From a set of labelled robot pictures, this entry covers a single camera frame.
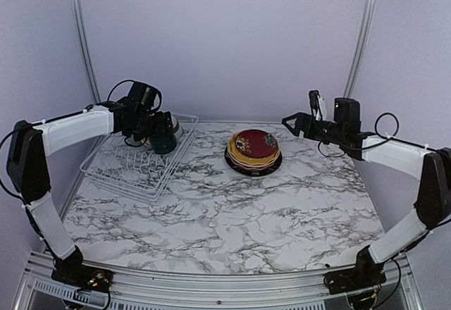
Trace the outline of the dark green mug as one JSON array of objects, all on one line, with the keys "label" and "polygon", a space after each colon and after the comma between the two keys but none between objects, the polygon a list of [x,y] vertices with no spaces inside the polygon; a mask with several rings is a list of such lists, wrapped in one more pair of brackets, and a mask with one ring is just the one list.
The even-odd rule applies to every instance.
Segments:
[{"label": "dark green mug", "polygon": [[171,153],[177,145],[177,140],[173,133],[167,133],[149,139],[151,148],[155,154],[165,155]]}]

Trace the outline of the cream brown cup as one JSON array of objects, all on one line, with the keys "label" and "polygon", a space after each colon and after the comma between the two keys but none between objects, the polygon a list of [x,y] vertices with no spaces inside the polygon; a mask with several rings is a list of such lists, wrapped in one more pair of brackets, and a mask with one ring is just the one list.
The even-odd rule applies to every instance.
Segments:
[{"label": "cream brown cup", "polygon": [[183,135],[183,127],[179,123],[178,119],[172,115],[170,111],[163,113],[164,116],[164,131],[165,137],[168,140],[178,140]]}]

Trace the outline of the dark red floral plate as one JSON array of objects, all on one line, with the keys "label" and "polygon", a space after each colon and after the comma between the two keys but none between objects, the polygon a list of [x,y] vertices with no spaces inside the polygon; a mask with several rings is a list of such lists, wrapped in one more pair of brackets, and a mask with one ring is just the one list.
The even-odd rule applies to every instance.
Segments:
[{"label": "dark red floral plate", "polygon": [[275,154],[278,149],[276,138],[263,130],[243,130],[234,141],[235,148],[244,156],[262,159]]}]

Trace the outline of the pink bear plate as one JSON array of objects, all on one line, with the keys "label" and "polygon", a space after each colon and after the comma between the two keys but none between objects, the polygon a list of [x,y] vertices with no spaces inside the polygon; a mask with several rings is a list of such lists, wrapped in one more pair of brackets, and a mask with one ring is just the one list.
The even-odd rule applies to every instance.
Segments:
[{"label": "pink bear plate", "polygon": [[282,160],[282,154],[280,151],[277,151],[268,158],[255,159],[244,155],[239,155],[236,157],[231,154],[228,149],[225,149],[225,157],[230,159],[235,165],[238,165],[248,171],[262,171],[263,169],[274,166],[277,161]]}]

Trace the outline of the mauve polka dot plate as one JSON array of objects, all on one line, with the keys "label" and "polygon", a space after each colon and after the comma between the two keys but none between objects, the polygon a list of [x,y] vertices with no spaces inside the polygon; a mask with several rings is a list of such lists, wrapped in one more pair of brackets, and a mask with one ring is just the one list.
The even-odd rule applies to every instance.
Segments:
[{"label": "mauve polka dot plate", "polygon": [[225,159],[227,161],[231,162],[233,166],[236,166],[239,169],[246,170],[246,171],[262,172],[262,171],[267,170],[267,169],[269,169],[271,167],[279,166],[279,162],[282,161],[283,156],[279,155],[276,158],[276,160],[274,160],[270,164],[258,165],[258,166],[251,166],[251,165],[240,163],[239,161],[236,161],[235,159],[232,159],[228,155],[225,155]]}]

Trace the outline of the black rimmed cream plate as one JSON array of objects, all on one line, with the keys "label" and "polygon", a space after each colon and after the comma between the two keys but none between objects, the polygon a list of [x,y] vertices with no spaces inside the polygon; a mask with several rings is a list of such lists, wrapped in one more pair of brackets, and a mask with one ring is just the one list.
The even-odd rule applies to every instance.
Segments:
[{"label": "black rimmed cream plate", "polygon": [[226,163],[236,172],[241,173],[243,175],[249,176],[249,177],[261,177],[261,176],[265,176],[265,175],[269,175],[274,173],[276,170],[278,170],[283,162],[283,155],[280,154],[278,156],[278,158],[276,159],[276,161],[268,166],[267,168],[263,168],[261,170],[255,170],[255,169],[245,169],[242,166],[239,166],[237,164],[235,164],[232,159],[231,156],[228,153],[228,150],[225,149],[224,150],[224,159],[226,161]]}]

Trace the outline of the yellow polka dot plate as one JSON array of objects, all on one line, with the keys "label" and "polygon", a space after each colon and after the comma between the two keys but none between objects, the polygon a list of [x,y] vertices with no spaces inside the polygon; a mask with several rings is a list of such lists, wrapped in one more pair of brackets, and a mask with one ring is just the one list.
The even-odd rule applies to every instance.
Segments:
[{"label": "yellow polka dot plate", "polygon": [[277,139],[263,130],[247,129],[235,133],[228,141],[228,154],[246,166],[268,166],[280,155]]}]

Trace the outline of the white red patterned bowl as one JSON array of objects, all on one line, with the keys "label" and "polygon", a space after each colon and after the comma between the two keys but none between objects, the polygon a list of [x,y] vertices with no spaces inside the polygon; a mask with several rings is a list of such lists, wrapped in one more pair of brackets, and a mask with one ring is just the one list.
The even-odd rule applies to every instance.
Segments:
[{"label": "white red patterned bowl", "polygon": [[150,142],[149,140],[144,137],[142,139],[135,139],[134,136],[131,137],[126,137],[124,139],[124,142],[126,145],[128,145],[129,147],[134,147],[134,148],[138,148],[138,147],[150,147]]}]

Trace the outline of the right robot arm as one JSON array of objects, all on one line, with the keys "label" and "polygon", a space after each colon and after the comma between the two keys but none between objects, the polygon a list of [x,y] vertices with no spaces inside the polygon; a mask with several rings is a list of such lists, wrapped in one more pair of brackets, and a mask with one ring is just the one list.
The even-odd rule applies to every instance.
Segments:
[{"label": "right robot arm", "polygon": [[329,159],[350,158],[371,199],[384,233],[356,253],[349,268],[334,268],[330,280],[347,276],[355,287],[364,287],[380,275],[394,257],[409,253],[415,268],[428,254],[450,247],[450,146],[440,138],[429,146],[420,139],[400,139],[399,120],[381,113],[376,122],[362,125],[360,103],[336,98],[327,108],[321,96],[310,99],[306,112],[284,117],[281,123],[295,136],[332,147]]}]

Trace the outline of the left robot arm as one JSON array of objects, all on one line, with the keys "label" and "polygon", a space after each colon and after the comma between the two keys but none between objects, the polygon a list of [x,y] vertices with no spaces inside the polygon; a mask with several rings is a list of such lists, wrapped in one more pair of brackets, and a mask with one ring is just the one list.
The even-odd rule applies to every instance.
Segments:
[{"label": "left robot arm", "polygon": [[155,154],[176,147],[170,112],[160,110],[159,89],[133,80],[128,94],[118,101],[107,99],[65,116],[29,123],[17,122],[5,138],[10,142],[6,172],[22,201],[35,232],[44,240],[55,269],[74,285],[84,285],[89,270],[71,240],[51,197],[47,159],[52,154],[102,135],[120,133],[129,146],[150,143]]}]

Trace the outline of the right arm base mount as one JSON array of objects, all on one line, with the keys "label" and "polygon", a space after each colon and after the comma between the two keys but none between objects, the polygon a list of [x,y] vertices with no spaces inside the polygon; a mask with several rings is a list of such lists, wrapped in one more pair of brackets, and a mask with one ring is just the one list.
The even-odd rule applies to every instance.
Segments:
[{"label": "right arm base mount", "polygon": [[387,280],[382,268],[359,269],[357,267],[328,272],[323,277],[324,285],[331,295],[352,292],[382,284]]}]

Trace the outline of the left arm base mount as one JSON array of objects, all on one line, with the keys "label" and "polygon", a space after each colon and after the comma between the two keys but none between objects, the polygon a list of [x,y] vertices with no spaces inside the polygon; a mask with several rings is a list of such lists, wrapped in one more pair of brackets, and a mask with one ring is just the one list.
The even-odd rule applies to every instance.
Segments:
[{"label": "left arm base mount", "polygon": [[79,290],[94,290],[107,293],[109,291],[113,272],[104,268],[95,268],[82,265],[73,272],[64,272],[54,269],[51,278],[57,282],[72,285]]}]

